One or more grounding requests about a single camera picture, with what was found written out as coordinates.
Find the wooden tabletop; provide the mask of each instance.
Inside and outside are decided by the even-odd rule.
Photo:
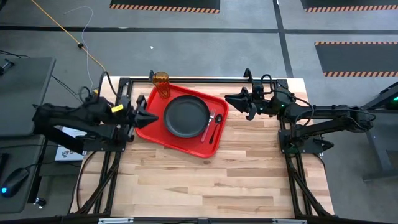
[[[118,86],[119,77],[112,77]],[[289,90],[307,100],[303,79],[287,79]],[[250,84],[179,83],[209,95],[224,98]],[[153,85],[135,83],[132,99],[149,96]],[[104,80],[101,95],[115,96]],[[201,159],[136,136],[122,153],[114,193],[112,216],[130,217],[225,217],[292,218],[292,199],[284,156],[277,139],[279,122],[267,115],[246,121],[232,106],[217,153]],[[89,161],[80,185],[83,204],[98,185],[103,152]],[[324,208],[333,213],[322,163],[303,154],[307,184]],[[302,192],[298,191],[304,211]],[[76,200],[71,212],[76,210]]]

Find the white paper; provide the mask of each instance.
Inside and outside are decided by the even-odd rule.
[[[63,127],[62,131],[66,134],[69,134],[72,137],[76,136],[83,136],[86,134],[84,131],[72,129],[72,128],[67,128]],[[72,150],[69,150],[63,146],[58,146],[57,149],[57,154],[55,155],[55,160],[56,161],[82,161],[84,158],[84,155],[86,154],[86,151],[83,151],[83,155],[73,152]]]

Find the orange cable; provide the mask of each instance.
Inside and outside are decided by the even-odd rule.
[[[80,44],[80,42],[78,40],[76,40],[76,38],[74,38],[74,36],[72,36],[65,28],[63,28],[61,26],[61,24],[59,24],[54,18],[52,18],[42,7],[39,6],[39,4],[37,4],[34,0],[31,0],[48,18],[50,18],[54,23],[56,23],[56,25],[58,25],[63,31],[65,31],[77,44]],[[102,65],[97,59],[95,59],[90,53],[88,53],[88,51],[84,48],[84,46],[82,47],[82,49],[87,53],[87,55],[95,62],[97,63],[99,66],[101,66],[101,68],[104,70],[104,72],[106,72],[106,69],[104,67],[104,65]]]

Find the computer mouse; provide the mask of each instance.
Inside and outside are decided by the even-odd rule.
[[[12,173],[1,185],[1,195],[3,197],[14,196],[28,176],[29,171],[26,168],[18,168],[12,171]]]

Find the spoon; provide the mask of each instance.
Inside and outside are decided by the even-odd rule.
[[[222,121],[223,121],[223,115],[218,114],[218,115],[216,116],[216,119],[215,119],[216,127],[214,128],[213,134],[211,135],[211,139],[210,139],[210,141],[209,141],[210,144],[213,143],[214,133],[216,133],[217,126],[218,126],[219,124],[221,124]]]

